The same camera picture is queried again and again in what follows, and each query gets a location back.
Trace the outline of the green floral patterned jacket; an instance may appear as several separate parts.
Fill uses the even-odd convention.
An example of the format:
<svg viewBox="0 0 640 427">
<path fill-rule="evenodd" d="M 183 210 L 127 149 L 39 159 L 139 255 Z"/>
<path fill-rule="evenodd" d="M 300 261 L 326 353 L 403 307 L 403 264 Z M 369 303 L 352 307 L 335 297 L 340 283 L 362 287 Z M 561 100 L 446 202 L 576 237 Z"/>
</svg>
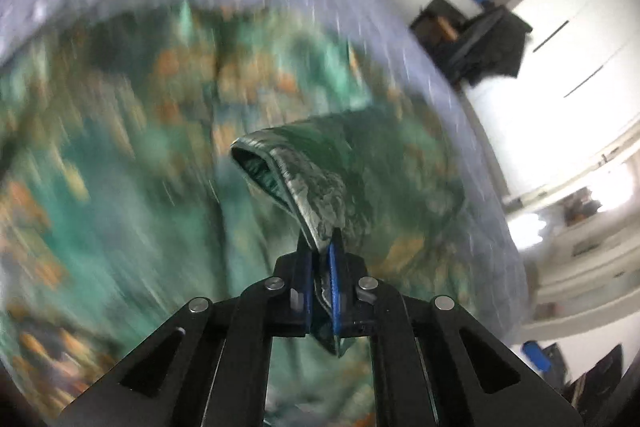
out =
<svg viewBox="0 0 640 427">
<path fill-rule="evenodd" d="M 468 210 L 434 110 L 284 12 L 81 20 L 1 69 L 1 361 L 52 421 L 178 308 L 299 239 L 474 309 Z"/>
</svg>

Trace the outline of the wooden chair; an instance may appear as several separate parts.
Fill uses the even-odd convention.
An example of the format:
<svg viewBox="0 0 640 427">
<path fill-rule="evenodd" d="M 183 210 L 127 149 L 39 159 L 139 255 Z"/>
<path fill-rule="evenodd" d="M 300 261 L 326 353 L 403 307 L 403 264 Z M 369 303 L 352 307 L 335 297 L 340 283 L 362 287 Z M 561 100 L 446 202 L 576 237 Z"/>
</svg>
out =
<svg viewBox="0 0 640 427">
<path fill-rule="evenodd" d="M 456 42 L 459 29 L 446 16 L 430 10 L 423 11 L 410 25 L 410 30 L 422 48 L 431 52 L 441 44 Z"/>
</svg>

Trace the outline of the black jacket on chair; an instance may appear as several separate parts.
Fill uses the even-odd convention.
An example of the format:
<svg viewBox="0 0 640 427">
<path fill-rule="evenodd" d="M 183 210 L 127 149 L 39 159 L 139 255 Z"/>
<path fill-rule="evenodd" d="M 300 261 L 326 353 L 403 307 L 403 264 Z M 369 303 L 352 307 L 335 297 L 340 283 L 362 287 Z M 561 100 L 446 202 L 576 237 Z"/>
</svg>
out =
<svg viewBox="0 0 640 427">
<path fill-rule="evenodd" d="M 477 86 L 488 77 L 518 77 L 533 27 L 505 6 L 497 6 L 465 25 L 446 49 L 444 69 L 453 82 Z"/>
</svg>

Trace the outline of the white wardrobe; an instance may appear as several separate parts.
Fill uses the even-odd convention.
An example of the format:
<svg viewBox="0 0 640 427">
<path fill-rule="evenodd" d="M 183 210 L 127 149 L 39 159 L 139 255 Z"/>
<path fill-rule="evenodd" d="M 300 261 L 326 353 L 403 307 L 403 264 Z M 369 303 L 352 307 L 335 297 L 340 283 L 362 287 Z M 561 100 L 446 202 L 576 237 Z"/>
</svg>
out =
<svg viewBox="0 0 640 427">
<path fill-rule="evenodd" d="M 516 77 L 469 90 L 510 193 L 576 176 L 638 115 L 639 79 L 612 71 L 639 41 L 639 0 L 523 0 L 530 34 Z"/>
</svg>

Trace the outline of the white desk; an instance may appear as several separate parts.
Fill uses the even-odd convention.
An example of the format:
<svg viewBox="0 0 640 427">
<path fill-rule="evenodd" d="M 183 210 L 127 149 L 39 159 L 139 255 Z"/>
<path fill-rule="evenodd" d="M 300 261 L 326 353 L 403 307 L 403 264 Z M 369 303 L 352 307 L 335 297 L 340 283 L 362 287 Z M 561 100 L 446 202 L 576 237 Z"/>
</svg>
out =
<svg viewBox="0 0 640 427">
<path fill-rule="evenodd" d="M 475 0 L 445 0 L 468 20 L 480 16 L 484 12 L 483 7 Z"/>
</svg>

